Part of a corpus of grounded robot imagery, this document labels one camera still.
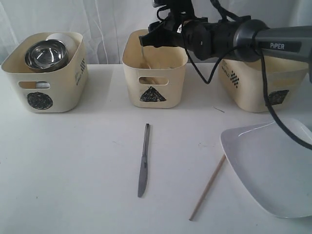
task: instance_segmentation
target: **white bowl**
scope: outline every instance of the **white bowl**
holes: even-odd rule
[[[64,33],[53,33],[50,36],[48,36],[47,39],[55,39],[55,40],[59,40],[59,41],[64,43],[64,45],[66,46],[67,52],[68,52],[68,61],[69,62],[73,58],[73,56],[75,55],[75,53],[78,49],[78,45],[76,44],[74,39],[72,39],[70,36],[68,36]]]

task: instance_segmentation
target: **white backdrop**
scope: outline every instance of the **white backdrop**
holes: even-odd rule
[[[0,0],[0,63],[38,32],[83,34],[88,63],[120,63],[129,34],[156,20],[151,0]],[[312,0],[220,0],[269,27],[312,25]],[[219,19],[210,0],[193,0],[197,16]]]

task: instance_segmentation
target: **black triangle sticker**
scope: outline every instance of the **black triangle sticker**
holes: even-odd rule
[[[155,88],[150,87],[144,94],[142,94],[140,101],[144,102],[160,102],[166,101],[165,99]]]

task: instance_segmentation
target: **metal bowl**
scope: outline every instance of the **metal bowl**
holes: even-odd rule
[[[28,49],[25,63],[36,73],[56,71],[67,65],[68,52],[59,40],[43,40]]]

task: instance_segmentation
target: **cream plastic bin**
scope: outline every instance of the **cream plastic bin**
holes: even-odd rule
[[[147,33],[147,30],[133,32],[123,53],[129,99],[137,107],[174,107],[181,100],[187,55],[178,47],[146,46],[144,56],[151,66],[146,69],[142,66],[144,59],[138,36]]]
[[[275,110],[282,109],[295,94],[308,72],[303,62],[265,57],[268,93]],[[263,98],[261,61],[245,63],[224,59],[219,78],[237,105],[248,112],[267,111]]]
[[[52,33],[38,33],[28,37],[1,67],[22,104],[31,112],[53,113],[73,109],[78,104],[88,77],[83,37],[74,32],[64,33],[79,45],[64,68],[49,73],[34,73],[26,66],[26,51],[50,34]]]

